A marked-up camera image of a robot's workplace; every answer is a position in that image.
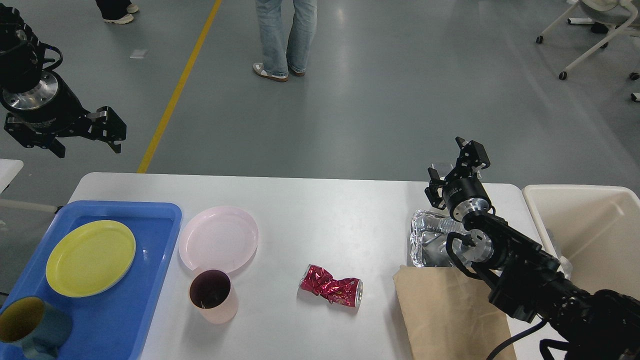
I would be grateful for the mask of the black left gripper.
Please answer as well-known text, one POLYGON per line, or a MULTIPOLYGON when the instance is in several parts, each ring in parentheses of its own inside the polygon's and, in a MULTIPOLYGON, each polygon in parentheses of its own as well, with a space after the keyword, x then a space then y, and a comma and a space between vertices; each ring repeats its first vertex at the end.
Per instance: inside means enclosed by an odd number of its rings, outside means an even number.
POLYGON ((85 137, 105 142, 114 153, 122 152, 127 125, 112 107, 89 112, 55 71, 42 71, 36 86, 26 92, 1 89, 7 110, 4 130, 25 148, 50 150, 58 158, 66 147, 57 137, 85 137))

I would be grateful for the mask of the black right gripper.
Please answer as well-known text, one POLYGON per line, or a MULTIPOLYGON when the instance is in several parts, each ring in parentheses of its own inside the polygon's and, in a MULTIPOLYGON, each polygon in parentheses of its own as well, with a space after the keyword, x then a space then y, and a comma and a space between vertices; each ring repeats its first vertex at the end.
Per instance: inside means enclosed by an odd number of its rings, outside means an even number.
POLYGON ((432 207, 448 209, 450 217, 462 221, 472 212, 489 212, 492 208, 490 198, 480 182, 480 170, 489 168, 490 159, 485 147, 475 140, 457 136, 455 142, 460 149, 455 166, 446 180, 441 179, 437 169, 429 167, 429 186, 425 194, 432 207))

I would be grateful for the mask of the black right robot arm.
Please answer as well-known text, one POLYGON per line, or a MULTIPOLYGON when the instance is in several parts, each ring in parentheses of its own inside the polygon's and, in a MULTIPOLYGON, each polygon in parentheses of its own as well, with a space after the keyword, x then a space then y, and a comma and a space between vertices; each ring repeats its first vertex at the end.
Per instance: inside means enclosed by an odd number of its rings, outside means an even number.
POLYGON ((567 360, 637 360, 640 348, 640 308, 635 298, 610 289, 590 294, 559 271, 560 262, 541 244, 497 216, 478 178, 490 166, 484 146, 456 137, 460 150, 455 166, 444 178, 429 168, 425 194, 432 207, 448 210, 466 234, 451 231, 445 251, 464 275, 490 287, 489 303, 507 316, 541 321, 499 344, 493 360, 506 347, 547 324, 562 341, 542 339, 542 358, 551 349, 564 351, 567 360))

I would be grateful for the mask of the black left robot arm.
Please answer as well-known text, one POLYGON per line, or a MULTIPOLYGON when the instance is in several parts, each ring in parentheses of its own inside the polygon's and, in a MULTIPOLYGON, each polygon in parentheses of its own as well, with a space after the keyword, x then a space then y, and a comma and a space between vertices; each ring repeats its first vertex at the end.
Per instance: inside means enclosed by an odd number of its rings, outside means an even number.
POLYGON ((15 7, 0 7, 1 105, 7 110, 4 130, 25 148, 66 155, 60 138, 83 137, 105 142, 119 154, 127 136, 121 117, 105 105, 86 110, 56 68, 63 57, 46 57, 59 48, 39 41, 15 7))

